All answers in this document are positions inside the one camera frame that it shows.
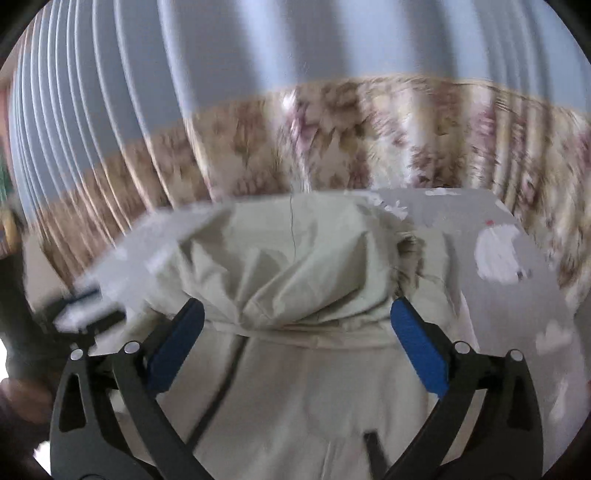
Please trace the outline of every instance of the white object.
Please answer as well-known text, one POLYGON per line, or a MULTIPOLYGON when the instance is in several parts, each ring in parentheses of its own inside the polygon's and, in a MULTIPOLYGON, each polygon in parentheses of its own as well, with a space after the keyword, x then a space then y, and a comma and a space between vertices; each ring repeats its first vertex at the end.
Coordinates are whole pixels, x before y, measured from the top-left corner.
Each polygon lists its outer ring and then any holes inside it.
POLYGON ((572 329, 563 329, 556 320, 550 320, 545 332, 535 336, 535 349, 540 355, 545 355, 570 345, 572 341, 572 329))
POLYGON ((478 276, 504 284, 517 283, 522 270, 517 261, 513 240, 519 235, 515 225, 495 225, 478 235, 474 258, 478 276))
POLYGON ((392 205, 386 205, 384 207, 384 209, 387 212, 392 213, 392 215, 398 217, 401 220, 404 220, 407 216, 408 216, 408 212, 406 211, 407 208, 406 207, 401 207, 400 206, 400 200, 396 200, 396 205, 392 206, 392 205))
POLYGON ((454 192, 450 189, 444 189, 443 187, 439 187, 433 190, 427 190, 425 195, 428 197, 438 196, 438 195, 459 195, 458 192, 454 192))
POLYGON ((553 423, 559 422, 566 413, 566 403, 564 399, 568 389, 569 383, 563 378, 560 380, 560 384, 558 385, 556 402, 554 402, 554 406, 552 407, 552 410, 550 410, 550 421, 553 423))

